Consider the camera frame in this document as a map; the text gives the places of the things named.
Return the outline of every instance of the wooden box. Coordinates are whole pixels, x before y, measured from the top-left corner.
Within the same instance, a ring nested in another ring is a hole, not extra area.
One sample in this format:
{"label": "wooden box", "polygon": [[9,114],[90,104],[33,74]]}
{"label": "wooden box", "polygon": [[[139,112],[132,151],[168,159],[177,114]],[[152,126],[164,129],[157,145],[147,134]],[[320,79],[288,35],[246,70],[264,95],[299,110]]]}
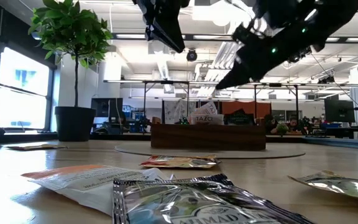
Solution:
{"label": "wooden box", "polygon": [[171,149],[266,149],[265,129],[260,126],[152,124],[152,147]]}

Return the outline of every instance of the robotic arm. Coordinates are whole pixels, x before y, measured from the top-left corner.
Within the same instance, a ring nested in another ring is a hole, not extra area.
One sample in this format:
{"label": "robotic arm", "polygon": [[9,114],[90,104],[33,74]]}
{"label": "robotic arm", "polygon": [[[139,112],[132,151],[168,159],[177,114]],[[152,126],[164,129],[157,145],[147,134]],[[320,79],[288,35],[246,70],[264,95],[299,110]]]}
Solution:
{"label": "robotic arm", "polygon": [[[181,7],[189,5],[189,1],[133,0],[144,14],[147,40],[159,40],[178,53],[182,52],[185,45],[178,14]],[[232,0],[225,1],[235,5]],[[311,53],[311,47],[317,52],[323,50],[327,38],[358,12],[358,0],[253,2],[256,16],[246,28],[240,25],[233,33],[233,40],[243,46],[237,51],[232,70],[216,85],[217,90],[258,82],[284,61],[299,61]],[[275,35],[267,36],[254,29],[255,21],[261,18],[266,20]]]}

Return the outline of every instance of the black plant pot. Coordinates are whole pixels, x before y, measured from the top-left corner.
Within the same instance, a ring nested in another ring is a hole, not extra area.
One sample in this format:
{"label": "black plant pot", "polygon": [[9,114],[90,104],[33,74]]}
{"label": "black plant pot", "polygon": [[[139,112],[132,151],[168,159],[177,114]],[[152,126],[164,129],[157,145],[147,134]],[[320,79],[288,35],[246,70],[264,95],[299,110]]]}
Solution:
{"label": "black plant pot", "polygon": [[90,108],[57,106],[55,116],[59,141],[88,141],[96,111]]}

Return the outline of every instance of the person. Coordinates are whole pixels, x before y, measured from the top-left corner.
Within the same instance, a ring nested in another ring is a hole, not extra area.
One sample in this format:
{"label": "person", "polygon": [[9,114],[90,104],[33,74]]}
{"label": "person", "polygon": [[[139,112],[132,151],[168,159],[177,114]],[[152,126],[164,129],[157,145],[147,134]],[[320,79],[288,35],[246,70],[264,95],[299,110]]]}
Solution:
{"label": "person", "polygon": [[299,128],[299,126],[297,124],[297,120],[295,117],[292,117],[290,119],[290,123],[288,124],[288,131],[289,132],[301,131],[301,129]]}
{"label": "person", "polygon": [[277,121],[271,114],[265,115],[266,134],[277,134]]}

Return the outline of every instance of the wooden table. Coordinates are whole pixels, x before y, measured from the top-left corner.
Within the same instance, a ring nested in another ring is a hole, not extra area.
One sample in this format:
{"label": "wooden table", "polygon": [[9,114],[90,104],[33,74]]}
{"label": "wooden table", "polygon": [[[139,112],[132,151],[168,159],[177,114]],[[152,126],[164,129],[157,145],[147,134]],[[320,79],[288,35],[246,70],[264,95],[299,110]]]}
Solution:
{"label": "wooden table", "polygon": [[[0,223],[111,223],[111,217],[30,183],[26,172],[85,164],[141,169],[147,156],[114,150],[120,141],[62,143],[64,150],[19,152],[0,147]],[[287,178],[323,169],[358,179],[358,149],[287,144],[306,151],[289,159],[223,160],[213,170],[163,170],[177,178],[225,173],[238,187],[300,213],[316,223],[357,223],[358,200],[312,189]]]}

